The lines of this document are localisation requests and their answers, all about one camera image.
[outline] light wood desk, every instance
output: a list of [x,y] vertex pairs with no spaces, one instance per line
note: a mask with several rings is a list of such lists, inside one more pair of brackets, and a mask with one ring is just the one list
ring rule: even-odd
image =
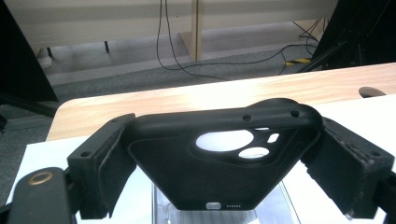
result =
[[359,99],[364,86],[396,94],[396,63],[71,100],[58,109],[47,141],[91,135],[108,120],[129,113],[242,107],[275,97],[318,105]]

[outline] electrical cable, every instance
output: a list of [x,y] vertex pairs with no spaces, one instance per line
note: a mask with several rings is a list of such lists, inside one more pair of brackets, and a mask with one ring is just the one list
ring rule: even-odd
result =
[[164,1],[165,1],[165,17],[166,17],[166,23],[167,23],[167,28],[168,28],[168,37],[169,37],[169,41],[170,41],[170,44],[171,44],[171,49],[172,49],[173,57],[174,57],[174,59],[175,59],[175,61],[176,61],[176,63],[177,63],[177,66],[178,66],[178,68],[166,67],[166,66],[164,66],[164,65],[162,64],[161,59],[160,59],[160,55],[159,55],[159,40],[160,40],[160,32],[161,32],[161,28],[162,28],[162,17],[163,17],[163,0],[161,0],[161,1],[160,1],[160,21],[159,21],[159,27],[158,27],[157,48],[156,48],[156,49],[157,49],[157,59],[158,59],[158,62],[160,63],[161,67],[164,68],[164,69],[166,69],[166,70],[171,70],[171,71],[182,70],[183,72],[185,72],[186,74],[191,75],[191,76],[196,76],[196,77],[210,77],[210,78],[215,78],[215,79],[220,79],[220,80],[229,81],[229,79],[227,79],[227,78],[213,77],[213,76],[201,75],[201,74],[194,74],[194,73],[191,73],[191,72],[187,71],[186,68],[191,68],[191,67],[194,67],[194,66],[208,66],[208,65],[249,65],[249,64],[254,64],[254,63],[263,63],[263,62],[266,62],[266,61],[269,61],[269,60],[275,58],[275,56],[277,56],[277,55],[280,54],[280,55],[282,56],[282,58],[283,58],[283,61],[284,61],[284,62],[283,62],[282,70],[279,72],[279,74],[281,75],[281,74],[283,73],[283,71],[285,70],[285,68],[286,68],[286,58],[285,58],[285,55],[283,54],[283,51],[284,51],[285,49],[290,48],[290,47],[305,46],[306,49],[307,49],[307,51],[308,51],[308,47],[312,47],[312,48],[315,48],[315,47],[316,47],[316,46],[313,46],[313,45],[308,45],[308,43],[307,43],[307,41],[306,41],[305,44],[301,44],[301,45],[287,45],[286,47],[282,48],[281,50],[279,50],[279,51],[278,51],[277,53],[275,53],[274,55],[272,55],[272,56],[270,56],[270,57],[268,57],[268,58],[262,59],[262,60],[258,60],[258,61],[245,62],[245,63],[195,63],[195,64],[190,64],[190,65],[182,66],[182,65],[178,62],[177,57],[176,57],[176,54],[175,54],[175,49],[174,49],[174,46],[173,46],[173,41],[172,41],[171,31],[170,31],[170,22],[169,22],[168,10],[167,10],[167,9],[168,9],[167,0],[164,0]]

